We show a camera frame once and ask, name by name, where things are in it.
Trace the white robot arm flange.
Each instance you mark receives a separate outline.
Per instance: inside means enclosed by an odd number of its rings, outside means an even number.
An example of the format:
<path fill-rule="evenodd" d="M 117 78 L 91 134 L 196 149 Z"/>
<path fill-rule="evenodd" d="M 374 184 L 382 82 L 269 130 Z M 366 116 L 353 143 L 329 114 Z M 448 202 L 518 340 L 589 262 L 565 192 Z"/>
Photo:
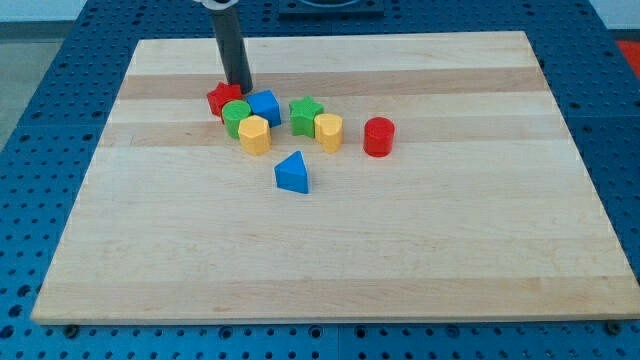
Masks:
<path fill-rule="evenodd" d="M 223 11 L 235 6 L 239 0 L 194 0 L 212 11 Z"/>

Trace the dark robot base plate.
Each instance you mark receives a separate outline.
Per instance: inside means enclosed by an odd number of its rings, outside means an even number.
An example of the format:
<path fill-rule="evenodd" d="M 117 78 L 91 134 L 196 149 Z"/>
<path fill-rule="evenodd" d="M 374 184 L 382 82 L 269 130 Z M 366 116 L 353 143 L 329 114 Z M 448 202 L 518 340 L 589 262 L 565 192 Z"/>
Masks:
<path fill-rule="evenodd" d="M 384 14 L 383 0 L 279 0 L 278 17 L 295 19 L 304 16 L 335 17 Z"/>

